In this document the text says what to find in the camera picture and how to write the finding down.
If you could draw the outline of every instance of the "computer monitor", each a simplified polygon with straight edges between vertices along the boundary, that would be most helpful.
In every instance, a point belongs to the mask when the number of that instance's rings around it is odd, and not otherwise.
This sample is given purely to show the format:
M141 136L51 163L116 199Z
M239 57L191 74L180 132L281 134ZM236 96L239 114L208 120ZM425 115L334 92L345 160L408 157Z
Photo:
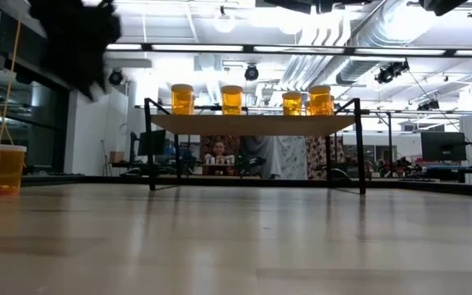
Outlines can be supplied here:
M152 155L163 155L165 153L165 135L166 130L152 131ZM147 133L143 132L139 135L138 156L148 155Z
M424 161L465 161L465 135L460 132L422 132Z

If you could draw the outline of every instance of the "shelf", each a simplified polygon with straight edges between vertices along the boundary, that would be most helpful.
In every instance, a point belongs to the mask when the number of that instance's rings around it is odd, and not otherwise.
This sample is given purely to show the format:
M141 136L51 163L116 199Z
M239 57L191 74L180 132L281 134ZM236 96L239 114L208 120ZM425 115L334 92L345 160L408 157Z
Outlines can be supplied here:
M327 136L354 124L354 116L151 115L172 134Z

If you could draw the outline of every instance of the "lamp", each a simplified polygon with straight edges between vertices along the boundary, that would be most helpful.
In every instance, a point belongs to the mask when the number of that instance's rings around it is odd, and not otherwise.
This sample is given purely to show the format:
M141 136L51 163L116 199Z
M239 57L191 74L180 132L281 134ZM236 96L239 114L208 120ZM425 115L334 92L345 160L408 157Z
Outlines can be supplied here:
M220 6L220 14L215 16L214 27L221 33L230 33L236 26L234 15L225 13L225 8Z

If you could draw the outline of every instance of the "plastic container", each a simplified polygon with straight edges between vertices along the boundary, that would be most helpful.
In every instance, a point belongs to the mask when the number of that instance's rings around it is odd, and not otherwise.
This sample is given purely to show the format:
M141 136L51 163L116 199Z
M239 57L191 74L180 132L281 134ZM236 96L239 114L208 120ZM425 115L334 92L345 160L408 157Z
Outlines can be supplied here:
M0 195L17 195L21 189L26 147L0 144Z
M327 85L314 86L309 89L312 116L331 116L334 114L334 102L331 88Z
M187 84L176 84L172 90L172 114L193 115L194 114L194 88Z
M221 88L224 115L242 115L243 88L239 86L224 86Z
M302 94L288 92L282 94L284 98L284 116L299 116L302 114Z
M305 116L311 115L311 101L308 100L305 102Z

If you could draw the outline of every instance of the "black blurry object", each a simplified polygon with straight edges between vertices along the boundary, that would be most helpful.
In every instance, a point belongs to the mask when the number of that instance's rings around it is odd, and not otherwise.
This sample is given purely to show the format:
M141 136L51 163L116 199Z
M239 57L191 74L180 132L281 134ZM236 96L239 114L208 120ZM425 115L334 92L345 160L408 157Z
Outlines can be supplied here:
M259 74L260 73L258 72L258 69L255 65L248 65L247 69L245 70L245 80L254 81L258 79Z
M43 66L92 98L90 86L105 90L103 54L121 37L113 0L85 6L81 0L29 0L30 15L48 39Z
M443 16L467 0L419 0L419 2L426 11L434 11L436 16Z

